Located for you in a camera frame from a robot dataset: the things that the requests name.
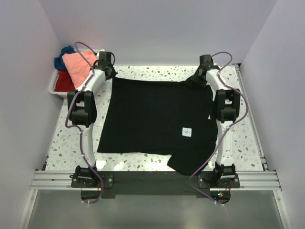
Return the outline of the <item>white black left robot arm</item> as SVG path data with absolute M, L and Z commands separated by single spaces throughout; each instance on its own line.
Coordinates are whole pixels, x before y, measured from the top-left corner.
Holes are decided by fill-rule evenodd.
M 68 92 L 68 114 L 65 125 L 77 128 L 80 138 L 80 152 L 88 170 L 82 175 L 82 182 L 88 187 L 98 184 L 96 158 L 93 151 L 93 126 L 97 119 L 97 108 L 94 94 L 107 80 L 116 76 L 114 69 L 115 55 L 112 52 L 99 50 L 96 60 L 91 64 L 89 75 L 76 89 Z

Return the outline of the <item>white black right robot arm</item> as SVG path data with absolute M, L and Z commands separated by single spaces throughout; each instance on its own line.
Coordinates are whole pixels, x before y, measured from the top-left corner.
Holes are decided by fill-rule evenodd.
M 217 158 L 213 173 L 207 180 L 213 181 L 217 187 L 224 187 L 229 179 L 235 177 L 233 123 L 240 113 L 240 91 L 231 87 L 221 76 L 219 66 L 209 54 L 199 57 L 199 66 L 192 81 L 203 86 L 209 84 L 215 91 L 210 117 L 216 120 L 218 128 L 218 145 L 215 148 Z

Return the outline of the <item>black t shirt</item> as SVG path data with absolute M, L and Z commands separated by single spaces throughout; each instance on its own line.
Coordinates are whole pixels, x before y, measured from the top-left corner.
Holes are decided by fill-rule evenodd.
M 169 155 L 167 165 L 191 175 L 213 153 L 213 92 L 190 79 L 149 82 L 115 78 L 97 151 Z

